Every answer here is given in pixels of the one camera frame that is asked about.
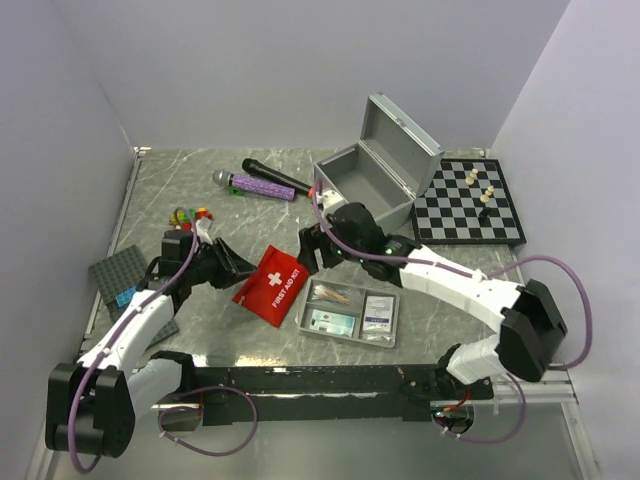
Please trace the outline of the grey metal storage box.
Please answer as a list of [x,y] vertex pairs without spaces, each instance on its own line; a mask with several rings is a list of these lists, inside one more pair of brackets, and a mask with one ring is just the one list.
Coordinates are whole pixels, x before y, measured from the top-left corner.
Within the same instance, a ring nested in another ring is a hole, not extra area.
[[314,177],[347,202],[364,204],[384,232],[409,220],[444,150],[386,95],[368,97],[357,143],[319,160]]

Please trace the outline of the white blue instruction packet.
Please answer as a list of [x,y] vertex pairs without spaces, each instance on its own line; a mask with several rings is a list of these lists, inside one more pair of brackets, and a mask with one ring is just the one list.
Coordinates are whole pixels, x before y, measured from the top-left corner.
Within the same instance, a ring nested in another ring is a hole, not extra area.
[[371,341],[390,342],[393,318],[393,297],[368,295],[364,304],[361,337]]

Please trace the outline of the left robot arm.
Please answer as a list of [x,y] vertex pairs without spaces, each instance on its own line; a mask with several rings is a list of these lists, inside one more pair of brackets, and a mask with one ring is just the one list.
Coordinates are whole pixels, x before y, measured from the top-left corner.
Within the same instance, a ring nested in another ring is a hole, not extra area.
[[60,363],[47,387],[45,445],[96,457],[117,458],[129,445],[137,419],[159,400],[176,402],[197,390],[191,355],[161,351],[139,362],[152,338],[172,320],[194,287],[227,289],[255,266],[227,243],[212,239],[200,220],[164,233],[154,258],[119,320],[74,363]]

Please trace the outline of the cotton swabs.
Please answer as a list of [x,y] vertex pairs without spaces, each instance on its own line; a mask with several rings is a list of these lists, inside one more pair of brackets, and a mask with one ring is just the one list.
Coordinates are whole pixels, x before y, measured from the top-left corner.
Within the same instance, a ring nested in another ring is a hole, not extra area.
[[311,294],[312,301],[327,301],[339,305],[349,305],[350,299],[342,291],[329,287],[325,284],[317,284],[313,287]]

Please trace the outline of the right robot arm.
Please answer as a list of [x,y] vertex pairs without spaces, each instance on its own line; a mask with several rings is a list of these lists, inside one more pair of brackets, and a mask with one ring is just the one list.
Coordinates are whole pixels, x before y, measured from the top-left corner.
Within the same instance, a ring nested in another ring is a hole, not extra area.
[[430,295],[484,323],[492,335],[452,346],[436,375],[439,392],[458,398],[486,377],[511,374],[538,382],[566,337],[566,324],[549,288],[519,284],[463,267],[405,236],[384,233],[361,203],[312,192],[317,218],[299,232],[298,261],[310,274],[344,261],[372,278]]

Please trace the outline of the grey plastic divided tray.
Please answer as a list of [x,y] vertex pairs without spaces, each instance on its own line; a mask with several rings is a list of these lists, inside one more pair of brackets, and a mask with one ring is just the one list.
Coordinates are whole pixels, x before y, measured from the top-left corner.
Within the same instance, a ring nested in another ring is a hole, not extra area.
[[[350,299],[350,304],[339,305],[339,304],[331,303],[327,301],[312,301],[311,294],[313,291],[313,287],[317,284],[325,284],[329,287],[335,288],[336,290],[342,291]],[[371,340],[363,339],[361,337],[364,304],[365,304],[366,297],[368,295],[391,296],[394,298],[394,318],[393,318],[394,324],[393,324],[393,330],[391,333],[390,342],[371,341]],[[397,327],[399,322],[399,307],[400,307],[400,297],[397,294],[383,292],[383,291],[374,290],[370,288],[364,288],[356,285],[344,284],[344,283],[337,283],[337,282],[331,282],[331,281],[325,281],[325,280],[311,280],[304,290],[304,294],[301,299],[301,304],[297,312],[296,322],[299,330],[305,333],[314,334],[314,335],[327,337],[327,338],[351,341],[351,342],[361,343],[361,344],[385,348],[385,349],[392,349],[395,347],[395,344],[396,344]],[[309,328],[309,323],[311,320],[311,312],[314,309],[354,316],[356,318],[356,321],[355,321],[355,326],[354,326],[354,331],[352,336],[351,337],[338,336],[338,335],[332,335],[324,332],[311,330]]]

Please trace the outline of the red first aid pouch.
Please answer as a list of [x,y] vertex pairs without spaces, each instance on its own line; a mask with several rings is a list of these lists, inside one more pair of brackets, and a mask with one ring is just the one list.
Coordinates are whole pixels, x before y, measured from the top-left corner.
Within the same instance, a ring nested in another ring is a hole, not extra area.
[[232,301],[279,328],[308,278],[295,257],[270,245]]

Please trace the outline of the light blue gauze packet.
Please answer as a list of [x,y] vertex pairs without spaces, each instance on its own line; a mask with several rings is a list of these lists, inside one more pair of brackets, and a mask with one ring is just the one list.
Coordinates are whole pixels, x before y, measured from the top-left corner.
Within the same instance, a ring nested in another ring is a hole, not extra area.
[[352,315],[314,309],[311,312],[309,328],[332,335],[351,337],[356,318]]

